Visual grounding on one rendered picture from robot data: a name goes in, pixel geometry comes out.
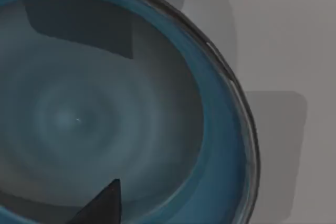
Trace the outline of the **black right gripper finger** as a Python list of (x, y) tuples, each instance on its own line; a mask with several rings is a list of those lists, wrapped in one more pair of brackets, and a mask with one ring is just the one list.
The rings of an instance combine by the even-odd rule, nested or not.
[(121, 224), (121, 183), (114, 179), (66, 224)]

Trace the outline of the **blue ceramic bowl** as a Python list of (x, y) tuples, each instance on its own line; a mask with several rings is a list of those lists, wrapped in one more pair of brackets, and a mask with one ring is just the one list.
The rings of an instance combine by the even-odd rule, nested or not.
[(258, 138), (214, 44), (164, 0), (0, 0), (0, 224), (249, 224)]

